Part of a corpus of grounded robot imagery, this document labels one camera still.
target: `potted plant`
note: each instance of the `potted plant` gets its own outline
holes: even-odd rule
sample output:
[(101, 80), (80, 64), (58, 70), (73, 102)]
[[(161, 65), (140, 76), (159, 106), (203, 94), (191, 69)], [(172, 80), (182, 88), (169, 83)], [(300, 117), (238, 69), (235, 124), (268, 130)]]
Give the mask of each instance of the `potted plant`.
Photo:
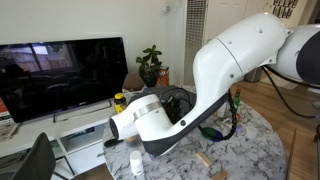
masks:
[(140, 63), (139, 74), (147, 87), (154, 87), (159, 76), (160, 66), (162, 64), (158, 59), (158, 55), (162, 55), (161, 51), (156, 50), (156, 45), (152, 48), (147, 48), (143, 53), (147, 55), (144, 57), (137, 57), (136, 63)]

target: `table top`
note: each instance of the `table top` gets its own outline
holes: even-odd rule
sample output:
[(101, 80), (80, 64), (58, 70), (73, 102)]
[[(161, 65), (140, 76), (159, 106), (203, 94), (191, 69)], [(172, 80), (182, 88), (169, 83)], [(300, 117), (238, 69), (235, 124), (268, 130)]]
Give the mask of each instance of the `table top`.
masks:
[[(226, 141), (212, 142), (205, 139), (198, 129), (191, 131), (180, 140), (179, 145), (169, 154), (152, 159), (139, 147), (128, 147), (124, 142), (104, 148), (107, 167), (115, 179), (209, 179), (221, 170), (228, 173), (228, 179), (285, 179), (287, 160), (282, 142), (271, 125), (258, 112), (241, 102), (238, 112), (244, 129)], [(201, 124), (213, 127), (223, 135), (230, 129), (213, 116)], [(255, 139), (245, 137), (246, 128), (255, 127)], [(103, 140), (112, 138), (109, 125)], [(130, 169), (129, 155), (133, 150), (142, 153), (144, 173), (134, 176)], [(206, 167), (196, 156), (202, 151), (212, 165)]]

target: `green object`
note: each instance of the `green object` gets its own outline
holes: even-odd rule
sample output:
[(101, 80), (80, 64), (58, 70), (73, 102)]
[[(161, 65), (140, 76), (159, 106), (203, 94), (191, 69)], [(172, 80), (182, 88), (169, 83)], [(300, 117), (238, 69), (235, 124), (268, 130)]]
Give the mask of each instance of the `green object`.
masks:
[(201, 131), (201, 135), (207, 139), (210, 139), (213, 142), (219, 142), (219, 140), (215, 140), (212, 137), (223, 137), (221, 132), (219, 132), (211, 127), (205, 127), (205, 128), (203, 128), (203, 131)]
[(234, 104), (234, 108), (236, 109), (236, 112), (238, 111), (238, 107), (239, 107), (239, 104), (240, 104), (240, 93), (241, 93), (241, 89), (238, 88), (236, 90), (236, 94), (232, 98), (232, 101), (233, 101), (233, 104)]
[(152, 48), (147, 48), (142, 52), (146, 53), (147, 55), (143, 58), (137, 57), (136, 59), (136, 63), (140, 63), (139, 73), (158, 75), (160, 66), (162, 64), (162, 62), (158, 59), (158, 55), (162, 55), (162, 52), (156, 50), (156, 45), (153, 45)]

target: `chair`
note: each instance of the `chair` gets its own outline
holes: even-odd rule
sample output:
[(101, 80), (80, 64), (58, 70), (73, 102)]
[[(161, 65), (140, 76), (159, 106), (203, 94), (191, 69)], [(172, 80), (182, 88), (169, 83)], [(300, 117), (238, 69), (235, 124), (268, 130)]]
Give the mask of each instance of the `chair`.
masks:
[(27, 154), (20, 169), (17, 172), (0, 174), (0, 179), (50, 180), (52, 174), (54, 174), (63, 180), (67, 180), (64, 176), (54, 172), (55, 166), (56, 159), (48, 137), (45, 133), (41, 133)]

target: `television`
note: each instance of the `television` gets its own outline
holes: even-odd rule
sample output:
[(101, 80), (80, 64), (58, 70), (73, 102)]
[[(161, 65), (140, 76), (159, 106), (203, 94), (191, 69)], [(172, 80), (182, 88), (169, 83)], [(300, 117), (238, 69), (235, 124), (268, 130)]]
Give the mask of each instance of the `television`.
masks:
[(0, 45), (0, 97), (16, 123), (112, 98), (127, 73), (121, 37)]

